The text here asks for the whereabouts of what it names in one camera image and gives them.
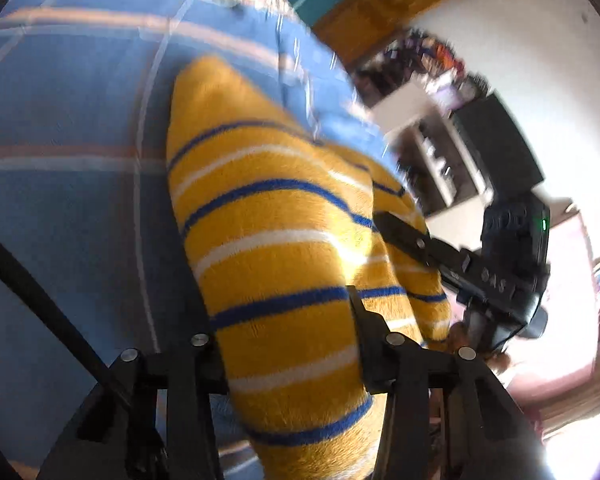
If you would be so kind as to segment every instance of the metal screw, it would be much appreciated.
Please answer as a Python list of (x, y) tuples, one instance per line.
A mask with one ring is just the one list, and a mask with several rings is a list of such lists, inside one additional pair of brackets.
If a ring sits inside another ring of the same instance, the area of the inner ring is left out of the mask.
[(207, 334), (196, 334), (191, 338), (191, 344), (193, 346), (204, 346), (209, 342), (209, 336)]
[(475, 350), (473, 348), (469, 348), (468, 346), (462, 346), (458, 350), (458, 355), (465, 361), (473, 361), (475, 359)]
[(135, 348), (127, 348), (122, 351), (120, 354), (120, 359), (122, 359), (125, 363), (130, 363), (131, 361), (135, 361), (138, 357), (138, 350)]
[(389, 332), (385, 339), (391, 346), (400, 346), (406, 341), (400, 332)]

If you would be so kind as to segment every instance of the wooden cabinet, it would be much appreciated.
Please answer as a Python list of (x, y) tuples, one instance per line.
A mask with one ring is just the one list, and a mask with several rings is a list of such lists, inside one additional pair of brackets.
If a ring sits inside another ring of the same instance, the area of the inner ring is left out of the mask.
[(313, 27), (345, 66), (442, 0), (344, 0)]

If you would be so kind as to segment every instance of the white wall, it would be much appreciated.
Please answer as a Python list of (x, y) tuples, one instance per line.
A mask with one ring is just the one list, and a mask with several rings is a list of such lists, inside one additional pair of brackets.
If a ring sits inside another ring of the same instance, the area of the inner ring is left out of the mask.
[(412, 25), (487, 77), (536, 154), (542, 191), (574, 199), (600, 254), (600, 17), (589, 1), (448, 0)]

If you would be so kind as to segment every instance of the yellow striped sweater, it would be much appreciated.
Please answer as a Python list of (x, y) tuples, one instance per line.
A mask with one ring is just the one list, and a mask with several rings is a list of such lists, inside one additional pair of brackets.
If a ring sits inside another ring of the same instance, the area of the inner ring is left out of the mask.
[(346, 285), (392, 330), (446, 337), (440, 277), (388, 246), (389, 211), (425, 230), (379, 164), (311, 138), (219, 59), (176, 81), (171, 201), (232, 402), (270, 479), (364, 478), (384, 399), (365, 392)]

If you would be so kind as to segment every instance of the white shelf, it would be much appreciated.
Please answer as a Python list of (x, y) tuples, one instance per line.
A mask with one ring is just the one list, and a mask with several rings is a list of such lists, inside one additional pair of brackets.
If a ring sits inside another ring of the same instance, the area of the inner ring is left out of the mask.
[(429, 171), (429, 174), (433, 179), (433, 183), (436, 185), (436, 189), (440, 193), (440, 196), (445, 203), (445, 207), (451, 207), (454, 202), (454, 196), (449, 191), (449, 188), (447, 187), (442, 176), (438, 173), (438, 170), (434, 167), (429, 155), (427, 155), (427, 149), (424, 147), (424, 137), (416, 128), (412, 128), (412, 133), (416, 141), (418, 151), (424, 160), (427, 171)]
[(487, 184), (484, 181), (484, 177), (482, 176), (480, 170), (478, 170), (478, 167), (475, 165), (475, 162), (472, 156), (469, 154), (469, 150), (467, 149), (466, 145), (464, 144), (464, 142), (462, 142), (462, 139), (460, 138), (460, 134), (456, 130), (456, 127), (454, 126), (452, 121), (447, 119), (446, 117), (442, 117), (442, 121), (445, 124), (447, 131), (449, 132), (449, 137), (455, 144), (458, 153), (460, 153), (460, 157), (462, 158), (462, 161), (464, 162), (464, 165), (466, 166), (467, 171), (471, 176), (471, 179), (474, 181), (475, 189), (477, 189), (478, 194), (485, 193), (487, 191)]
[(371, 108), (388, 144), (405, 128), (437, 110), (435, 102), (414, 82), (402, 85)]

